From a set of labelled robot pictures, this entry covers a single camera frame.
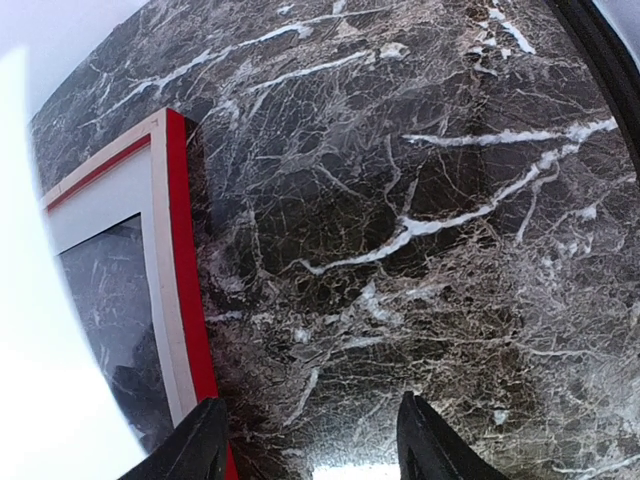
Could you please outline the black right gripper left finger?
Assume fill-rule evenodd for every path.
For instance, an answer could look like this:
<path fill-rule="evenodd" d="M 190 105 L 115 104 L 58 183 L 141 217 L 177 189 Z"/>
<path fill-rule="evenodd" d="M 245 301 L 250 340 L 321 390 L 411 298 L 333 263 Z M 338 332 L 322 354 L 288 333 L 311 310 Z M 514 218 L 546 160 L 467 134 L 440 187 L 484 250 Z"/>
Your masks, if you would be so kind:
<path fill-rule="evenodd" d="M 200 402 L 148 458 L 121 480 L 222 480 L 228 464 L 227 407 Z"/>

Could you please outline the white backing sheet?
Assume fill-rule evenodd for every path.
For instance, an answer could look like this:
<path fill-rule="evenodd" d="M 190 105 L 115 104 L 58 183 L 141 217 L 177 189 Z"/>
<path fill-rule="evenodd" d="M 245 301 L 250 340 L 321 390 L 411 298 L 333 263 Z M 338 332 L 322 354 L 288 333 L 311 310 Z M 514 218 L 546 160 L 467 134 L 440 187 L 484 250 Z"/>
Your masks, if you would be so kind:
<path fill-rule="evenodd" d="M 1 476 L 117 479 L 144 453 L 63 285 L 38 199 L 27 52 L 1 56 Z"/>

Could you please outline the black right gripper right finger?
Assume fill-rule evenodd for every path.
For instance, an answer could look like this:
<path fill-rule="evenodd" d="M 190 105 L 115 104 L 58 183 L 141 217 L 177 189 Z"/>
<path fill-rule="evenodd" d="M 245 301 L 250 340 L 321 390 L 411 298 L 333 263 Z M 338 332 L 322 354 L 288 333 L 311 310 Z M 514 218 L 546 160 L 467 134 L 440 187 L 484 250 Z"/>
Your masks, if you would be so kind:
<path fill-rule="evenodd" d="M 397 453 L 401 479 L 499 479 L 420 396 L 405 392 L 398 410 Z"/>

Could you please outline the white mat with photo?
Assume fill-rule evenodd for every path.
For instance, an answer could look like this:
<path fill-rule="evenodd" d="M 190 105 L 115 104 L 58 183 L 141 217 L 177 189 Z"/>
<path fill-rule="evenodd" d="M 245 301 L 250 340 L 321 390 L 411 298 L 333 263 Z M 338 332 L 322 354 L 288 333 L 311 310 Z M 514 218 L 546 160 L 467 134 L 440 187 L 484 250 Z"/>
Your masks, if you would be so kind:
<path fill-rule="evenodd" d="M 151 154 L 144 149 L 49 213 L 81 328 L 114 400 L 146 453 L 174 430 L 154 315 Z"/>

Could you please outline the red wooden picture frame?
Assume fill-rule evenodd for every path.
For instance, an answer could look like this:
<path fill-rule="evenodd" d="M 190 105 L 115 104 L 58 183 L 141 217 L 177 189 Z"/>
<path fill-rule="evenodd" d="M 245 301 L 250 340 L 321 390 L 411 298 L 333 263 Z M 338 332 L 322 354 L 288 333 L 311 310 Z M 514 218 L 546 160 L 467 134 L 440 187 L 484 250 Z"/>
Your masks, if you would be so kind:
<path fill-rule="evenodd" d="M 157 268 L 154 278 L 159 297 L 154 331 L 174 430 L 204 399 L 220 398 L 197 271 L 188 133 L 189 123 L 184 116 L 171 109 L 161 109 L 84 161 L 43 198 L 52 237 L 49 213 L 54 207 L 126 158 L 149 150 L 151 232 L 147 239 L 154 249 L 151 258 Z M 236 475 L 228 444 L 224 479 L 233 479 Z"/>

